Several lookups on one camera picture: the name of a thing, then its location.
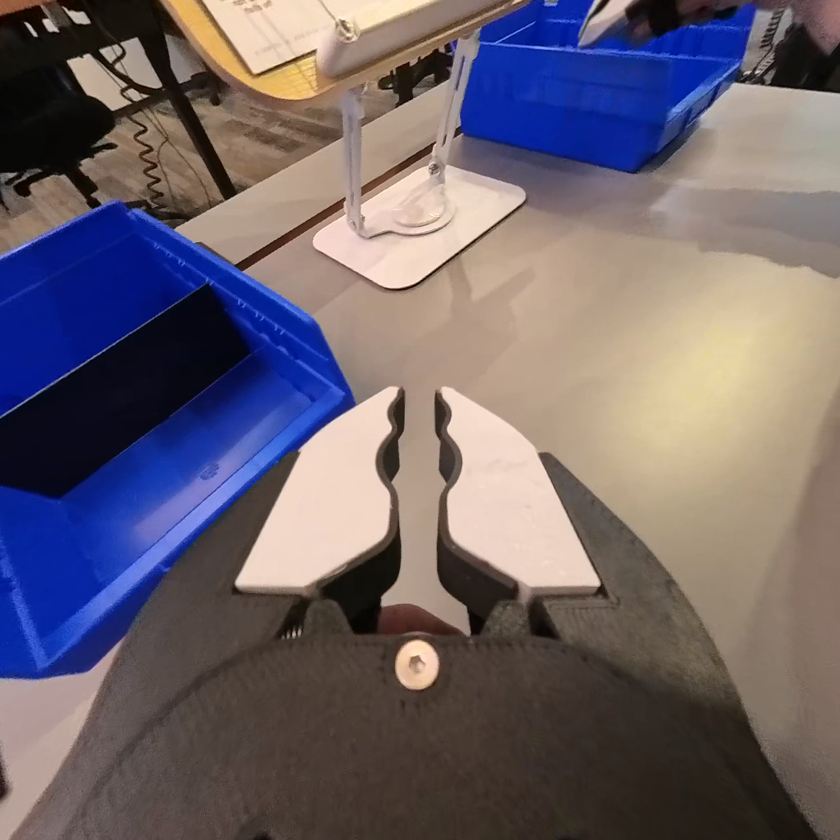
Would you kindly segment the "black office chair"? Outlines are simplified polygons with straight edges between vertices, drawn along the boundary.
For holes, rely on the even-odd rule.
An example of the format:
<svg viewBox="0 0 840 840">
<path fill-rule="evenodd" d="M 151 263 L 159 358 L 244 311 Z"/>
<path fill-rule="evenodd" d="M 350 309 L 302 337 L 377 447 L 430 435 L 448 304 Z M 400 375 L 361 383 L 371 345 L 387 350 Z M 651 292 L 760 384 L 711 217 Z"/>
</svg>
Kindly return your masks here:
<svg viewBox="0 0 840 840">
<path fill-rule="evenodd" d="M 2 175 L 22 197 L 37 182 L 65 177 L 96 208 L 98 186 L 81 164 L 117 147 L 106 141 L 116 126 L 114 114 L 78 85 L 66 62 L 37 62 L 44 54 L 33 55 L 25 46 L 72 25 L 61 6 L 54 13 L 32 6 L 2 16 Z"/>
<path fill-rule="evenodd" d="M 391 70 L 377 81 L 376 86 L 381 91 L 394 93 L 396 106 L 400 107 L 414 99 L 415 89 L 421 86 L 425 79 L 431 78 L 435 86 L 448 81 L 454 57 L 454 43 L 447 43 L 414 63 L 405 63 Z"/>
</svg>

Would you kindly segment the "printed instruction sheet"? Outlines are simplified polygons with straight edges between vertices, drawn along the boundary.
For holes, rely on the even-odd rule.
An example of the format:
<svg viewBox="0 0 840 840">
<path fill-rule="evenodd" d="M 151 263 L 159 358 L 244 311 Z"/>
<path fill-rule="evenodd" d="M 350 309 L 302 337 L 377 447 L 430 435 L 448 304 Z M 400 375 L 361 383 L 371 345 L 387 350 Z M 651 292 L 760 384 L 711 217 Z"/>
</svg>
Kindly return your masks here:
<svg viewBox="0 0 840 840">
<path fill-rule="evenodd" d="M 333 18 L 319 1 L 203 1 L 254 75 L 314 52 Z"/>
</svg>

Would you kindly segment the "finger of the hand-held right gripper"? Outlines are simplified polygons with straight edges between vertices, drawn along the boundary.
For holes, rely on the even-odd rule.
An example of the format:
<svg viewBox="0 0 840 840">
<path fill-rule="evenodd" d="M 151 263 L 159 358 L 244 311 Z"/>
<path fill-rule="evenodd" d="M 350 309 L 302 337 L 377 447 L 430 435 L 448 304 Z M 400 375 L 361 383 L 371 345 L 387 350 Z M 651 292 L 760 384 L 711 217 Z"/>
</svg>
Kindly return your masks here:
<svg viewBox="0 0 840 840">
<path fill-rule="evenodd" d="M 577 38 L 579 48 L 593 48 L 610 39 L 625 45 L 647 42 L 646 1 L 596 1 L 591 5 Z"/>
</svg>

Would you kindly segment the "plain blue plastic bin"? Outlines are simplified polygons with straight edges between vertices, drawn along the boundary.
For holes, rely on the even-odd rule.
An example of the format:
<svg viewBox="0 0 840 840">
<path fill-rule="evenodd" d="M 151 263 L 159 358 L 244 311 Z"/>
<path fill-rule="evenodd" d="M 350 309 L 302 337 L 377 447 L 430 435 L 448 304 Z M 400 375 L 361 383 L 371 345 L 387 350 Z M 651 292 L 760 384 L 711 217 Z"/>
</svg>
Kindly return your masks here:
<svg viewBox="0 0 840 840">
<path fill-rule="evenodd" d="M 592 2 L 530 2 L 483 27 L 463 134 L 637 172 L 682 141 L 735 81 L 755 9 L 633 47 L 578 49 Z"/>
</svg>

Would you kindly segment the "blue bin with black divider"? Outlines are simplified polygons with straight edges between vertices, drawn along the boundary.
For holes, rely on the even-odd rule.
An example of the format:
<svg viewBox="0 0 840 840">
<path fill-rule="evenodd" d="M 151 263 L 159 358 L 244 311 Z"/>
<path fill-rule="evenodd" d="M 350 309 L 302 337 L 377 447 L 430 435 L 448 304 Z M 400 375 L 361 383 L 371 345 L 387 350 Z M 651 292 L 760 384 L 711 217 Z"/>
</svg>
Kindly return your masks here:
<svg viewBox="0 0 840 840">
<path fill-rule="evenodd" d="M 119 202 L 6 253 L 1 280 L 2 415 L 203 284 L 249 348 L 63 497 L 1 485 L 1 676 L 72 675 L 125 635 L 198 534 L 354 397 L 314 318 Z"/>
</svg>

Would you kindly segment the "black bin divider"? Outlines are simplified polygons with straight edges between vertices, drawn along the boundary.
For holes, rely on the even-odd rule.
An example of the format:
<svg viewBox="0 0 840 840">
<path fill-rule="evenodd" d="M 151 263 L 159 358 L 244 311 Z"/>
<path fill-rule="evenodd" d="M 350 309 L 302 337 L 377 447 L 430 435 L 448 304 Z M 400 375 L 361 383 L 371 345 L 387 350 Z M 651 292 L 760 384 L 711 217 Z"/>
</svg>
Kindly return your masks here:
<svg viewBox="0 0 840 840">
<path fill-rule="evenodd" d="M 2 486 L 63 497 L 248 356 L 201 285 L 2 415 Z"/>
</svg>

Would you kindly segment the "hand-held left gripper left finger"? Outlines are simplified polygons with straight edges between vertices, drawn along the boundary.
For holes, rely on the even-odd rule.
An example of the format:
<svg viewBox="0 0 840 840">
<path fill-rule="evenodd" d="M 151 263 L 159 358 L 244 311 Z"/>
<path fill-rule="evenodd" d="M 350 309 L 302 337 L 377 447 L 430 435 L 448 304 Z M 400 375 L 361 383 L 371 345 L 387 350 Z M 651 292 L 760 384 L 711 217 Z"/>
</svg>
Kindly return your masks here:
<svg viewBox="0 0 840 840">
<path fill-rule="evenodd" d="M 236 592 L 332 601 L 375 631 L 401 569 L 398 499 L 405 392 L 391 385 L 337 416 L 295 453 L 235 579 Z"/>
</svg>

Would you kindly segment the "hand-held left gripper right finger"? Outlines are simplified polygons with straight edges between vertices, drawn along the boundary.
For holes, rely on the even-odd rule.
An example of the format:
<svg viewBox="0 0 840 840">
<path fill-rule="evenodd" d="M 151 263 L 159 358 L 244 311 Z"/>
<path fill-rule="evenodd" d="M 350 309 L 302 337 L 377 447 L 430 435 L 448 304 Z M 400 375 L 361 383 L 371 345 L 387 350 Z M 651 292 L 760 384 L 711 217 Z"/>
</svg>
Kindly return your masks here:
<svg viewBox="0 0 840 840">
<path fill-rule="evenodd" d="M 434 397 L 437 576 L 478 634 L 494 608 L 598 595 L 602 579 L 540 452 L 506 420 L 450 386 Z"/>
</svg>

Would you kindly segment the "white stand with wooden board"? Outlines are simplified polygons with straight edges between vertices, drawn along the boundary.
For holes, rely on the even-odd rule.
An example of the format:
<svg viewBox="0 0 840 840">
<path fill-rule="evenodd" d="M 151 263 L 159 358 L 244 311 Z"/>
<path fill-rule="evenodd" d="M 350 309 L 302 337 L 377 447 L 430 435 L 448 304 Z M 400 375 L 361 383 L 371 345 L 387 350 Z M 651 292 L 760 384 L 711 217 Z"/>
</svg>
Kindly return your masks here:
<svg viewBox="0 0 840 840">
<path fill-rule="evenodd" d="M 315 249 L 388 291 L 419 284 L 524 204 L 522 188 L 448 164 L 480 30 L 526 2 L 321 2 L 332 25 L 311 54 L 259 75 L 203 2 L 163 2 L 197 54 L 224 81 L 277 106 L 340 98 L 343 220 L 313 237 Z M 426 167 L 362 196 L 365 85 L 456 43 Z"/>
</svg>

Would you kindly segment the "wooden desk with black legs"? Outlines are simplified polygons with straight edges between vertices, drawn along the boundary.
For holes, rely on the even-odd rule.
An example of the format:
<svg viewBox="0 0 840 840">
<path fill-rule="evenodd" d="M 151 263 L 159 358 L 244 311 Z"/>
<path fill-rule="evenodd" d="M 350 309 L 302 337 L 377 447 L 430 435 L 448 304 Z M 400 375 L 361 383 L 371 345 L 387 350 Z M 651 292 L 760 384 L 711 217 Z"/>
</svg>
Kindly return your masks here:
<svg viewBox="0 0 840 840">
<path fill-rule="evenodd" d="M 157 172 L 162 172 L 162 167 L 158 161 L 153 161 L 148 158 L 148 155 L 154 151 L 144 139 L 147 129 L 143 123 L 134 117 L 134 114 L 142 111 L 147 119 L 157 128 L 163 141 L 167 141 L 169 135 L 156 122 L 156 117 L 152 113 L 153 105 L 162 98 L 167 99 L 172 105 L 176 117 L 180 120 L 193 147 L 203 160 L 207 172 L 222 199 L 228 200 L 236 196 L 235 186 L 172 68 L 172 60 L 165 33 L 161 21 L 154 10 L 150 10 L 146 14 L 147 17 L 153 19 L 152 27 L 145 30 L 143 35 L 137 35 L 137 39 L 140 42 L 146 59 L 149 61 L 160 82 L 159 87 L 150 87 L 140 83 L 125 71 L 123 62 L 127 52 L 124 44 L 106 28 L 95 7 L 95 3 L 81 1 L 80 7 L 88 16 L 92 25 L 98 29 L 100 35 L 105 38 L 108 46 L 114 51 L 111 58 L 103 55 L 100 49 L 96 49 L 91 56 L 110 75 L 115 84 L 119 85 L 120 95 L 128 104 L 125 112 L 137 130 L 134 135 L 134 141 L 140 147 L 140 158 L 145 164 L 144 173 L 149 178 L 148 190 L 150 205 L 155 208 L 155 212 L 159 215 L 163 214 L 161 205 L 163 194 L 158 190 L 161 179 L 157 175 Z"/>
</svg>

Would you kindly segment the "person's right hand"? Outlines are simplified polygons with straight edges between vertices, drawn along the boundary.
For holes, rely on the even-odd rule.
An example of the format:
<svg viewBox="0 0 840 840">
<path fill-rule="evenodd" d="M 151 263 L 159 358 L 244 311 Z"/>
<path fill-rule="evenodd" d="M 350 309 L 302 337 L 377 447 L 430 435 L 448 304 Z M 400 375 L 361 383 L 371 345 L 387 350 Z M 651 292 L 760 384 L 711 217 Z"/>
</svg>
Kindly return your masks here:
<svg viewBox="0 0 840 840">
<path fill-rule="evenodd" d="M 825 56 L 839 45 L 839 1 L 789 1 L 793 21 Z"/>
</svg>

